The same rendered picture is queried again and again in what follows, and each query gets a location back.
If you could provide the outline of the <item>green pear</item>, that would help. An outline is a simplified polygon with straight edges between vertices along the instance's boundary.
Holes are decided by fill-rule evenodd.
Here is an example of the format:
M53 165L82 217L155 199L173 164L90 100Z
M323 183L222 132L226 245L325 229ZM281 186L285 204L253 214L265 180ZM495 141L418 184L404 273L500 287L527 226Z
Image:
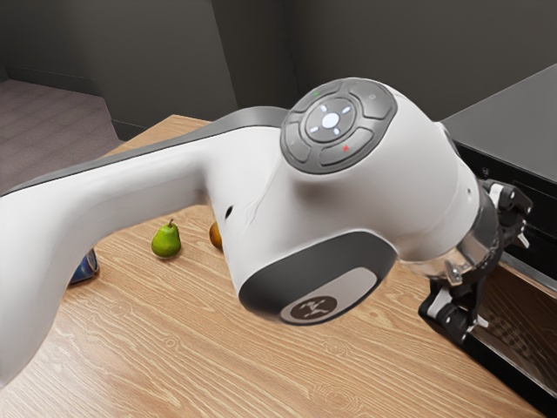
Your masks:
M161 259L171 259L181 250L179 230L174 220L161 226L151 240L151 251Z

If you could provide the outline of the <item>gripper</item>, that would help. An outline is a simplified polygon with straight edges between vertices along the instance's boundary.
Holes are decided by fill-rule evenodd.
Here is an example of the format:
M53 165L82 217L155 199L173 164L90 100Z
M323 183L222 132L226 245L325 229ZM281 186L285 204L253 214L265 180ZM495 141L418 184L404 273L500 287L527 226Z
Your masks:
M456 345L463 344L476 325L487 326L479 317L485 280L506 247L529 247L524 229L531 199L518 187L496 180L481 180L479 185L475 221L462 241L441 257L441 270L428 277L430 293L419 306L421 319Z

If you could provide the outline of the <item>black oven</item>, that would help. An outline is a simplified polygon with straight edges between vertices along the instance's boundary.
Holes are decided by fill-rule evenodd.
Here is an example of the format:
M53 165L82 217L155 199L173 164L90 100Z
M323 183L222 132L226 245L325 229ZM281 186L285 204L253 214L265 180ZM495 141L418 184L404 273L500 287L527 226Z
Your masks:
M507 260L557 288L557 64L443 119L480 179L517 186L533 202Z

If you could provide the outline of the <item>open oven door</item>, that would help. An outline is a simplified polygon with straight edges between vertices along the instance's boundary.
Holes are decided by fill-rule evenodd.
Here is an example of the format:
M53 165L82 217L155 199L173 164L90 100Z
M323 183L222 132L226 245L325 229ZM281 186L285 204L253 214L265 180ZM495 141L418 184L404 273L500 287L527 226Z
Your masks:
M504 254L487 277L464 351L548 418L557 418L557 280Z

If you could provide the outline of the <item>blue can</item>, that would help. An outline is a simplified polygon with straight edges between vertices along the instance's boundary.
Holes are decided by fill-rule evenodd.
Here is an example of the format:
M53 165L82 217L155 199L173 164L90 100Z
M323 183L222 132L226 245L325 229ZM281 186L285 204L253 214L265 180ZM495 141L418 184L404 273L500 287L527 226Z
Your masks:
M98 272L99 264L95 250L91 250L85 254L81 262L77 266L75 272L72 274L70 284L74 285L85 280L92 279Z

